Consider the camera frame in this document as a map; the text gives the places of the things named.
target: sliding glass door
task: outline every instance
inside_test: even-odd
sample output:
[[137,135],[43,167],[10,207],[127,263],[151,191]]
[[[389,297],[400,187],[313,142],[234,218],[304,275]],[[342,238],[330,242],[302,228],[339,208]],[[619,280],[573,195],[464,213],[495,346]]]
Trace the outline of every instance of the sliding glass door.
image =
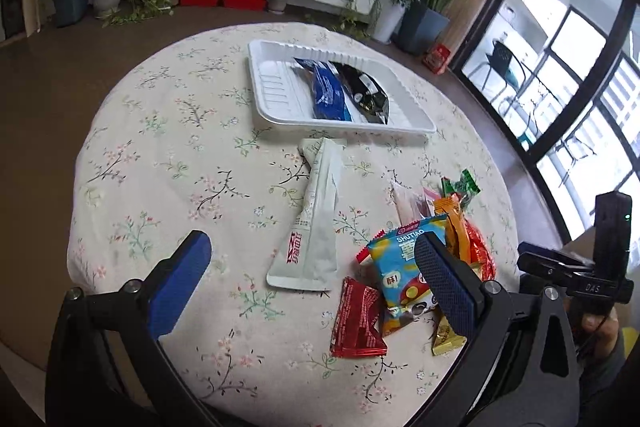
[[593,224],[597,194],[617,189],[634,198],[635,262],[637,2],[491,0],[452,63],[520,154],[565,242]]

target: white paper package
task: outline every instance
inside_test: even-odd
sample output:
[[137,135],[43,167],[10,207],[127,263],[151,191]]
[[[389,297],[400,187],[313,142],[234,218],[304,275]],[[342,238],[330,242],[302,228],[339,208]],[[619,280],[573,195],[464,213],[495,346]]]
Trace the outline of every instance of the white paper package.
[[267,274],[272,286],[325,291],[338,271],[334,212],[344,145],[328,138],[304,139],[300,150],[311,165],[302,211]]

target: brown floor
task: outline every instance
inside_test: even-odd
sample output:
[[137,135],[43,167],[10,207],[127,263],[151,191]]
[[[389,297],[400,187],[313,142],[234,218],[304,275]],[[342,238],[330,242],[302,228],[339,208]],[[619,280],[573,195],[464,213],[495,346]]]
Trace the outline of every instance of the brown floor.
[[[102,28],[87,17],[0,48],[0,341],[45,367],[60,304],[72,285],[66,244],[74,163],[111,87],[181,38],[227,25],[288,20],[304,17],[299,10],[277,16],[182,7],[172,17],[137,25]],[[432,75],[393,46],[372,47],[416,71],[465,112],[505,179],[519,239],[559,246],[548,210],[517,155],[465,87],[449,73]]]

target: floral tablecloth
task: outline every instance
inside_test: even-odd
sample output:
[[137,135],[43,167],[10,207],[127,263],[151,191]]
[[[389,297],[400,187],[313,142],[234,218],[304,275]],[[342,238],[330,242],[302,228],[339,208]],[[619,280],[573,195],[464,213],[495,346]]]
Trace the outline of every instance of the floral tablecloth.
[[[346,50],[389,65],[436,123],[418,139],[345,137],[335,216],[338,279],[325,293],[266,285],[274,252],[302,201],[297,150],[321,130],[283,132],[257,116],[248,43],[270,39]],[[76,163],[68,247],[72,279],[95,292],[144,279],[190,230],[206,232],[210,266],[162,345],[195,395],[257,426],[398,427],[436,388],[457,352],[431,354],[434,319],[387,337],[388,355],[334,359],[329,341],[340,284],[357,251],[399,225],[390,181],[437,188],[469,168],[481,194],[467,215],[514,289],[510,198],[484,144],[424,79],[359,42],[301,23],[231,26],[165,48],[104,100]]]

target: blue snack package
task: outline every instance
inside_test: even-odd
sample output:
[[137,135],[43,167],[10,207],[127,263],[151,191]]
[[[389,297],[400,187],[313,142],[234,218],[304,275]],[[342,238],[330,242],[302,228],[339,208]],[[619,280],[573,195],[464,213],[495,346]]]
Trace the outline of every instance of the blue snack package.
[[295,60],[305,70],[314,74],[312,90],[316,118],[351,121],[351,115],[344,103],[342,84],[336,78],[338,71],[334,65],[308,58],[296,58]]
[[387,232],[367,245],[378,268],[386,301],[383,336],[436,307],[429,285],[415,264],[414,246],[416,238],[425,232],[434,232],[444,245],[446,223],[447,214],[427,217]]

